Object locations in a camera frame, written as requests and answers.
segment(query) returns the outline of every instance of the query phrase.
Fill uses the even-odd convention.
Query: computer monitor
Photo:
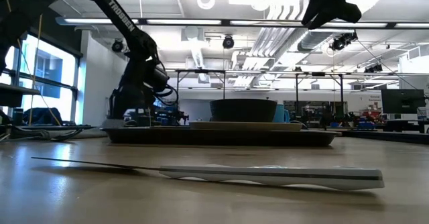
[[[418,107],[425,107],[423,90],[385,89],[381,90],[383,113],[416,114]]]

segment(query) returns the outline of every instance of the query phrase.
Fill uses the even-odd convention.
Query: table surface
[[[171,180],[137,166],[221,164],[379,168],[385,188]],[[328,148],[111,145],[108,139],[0,144],[0,223],[428,223],[429,147],[337,137]]]

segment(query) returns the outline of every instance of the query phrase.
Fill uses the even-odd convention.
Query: blue object
[[[289,111],[284,109],[284,105],[277,105],[275,108],[274,123],[289,123]]]

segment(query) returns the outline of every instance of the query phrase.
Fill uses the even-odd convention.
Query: black bowl
[[[222,99],[210,102],[212,121],[271,123],[276,107],[277,102],[261,99]]]

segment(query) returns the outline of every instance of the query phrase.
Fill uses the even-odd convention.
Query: black robotic arm
[[[0,22],[0,74],[3,72],[5,57],[11,46],[18,47],[22,34],[47,8],[57,0],[23,0],[20,6],[9,13]],[[110,98],[111,119],[122,119],[127,109],[146,106],[155,101],[154,96],[166,88],[168,75],[157,67],[161,64],[155,41],[141,31],[125,13],[117,0],[94,1],[112,24],[127,40],[129,62],[119,83]]]

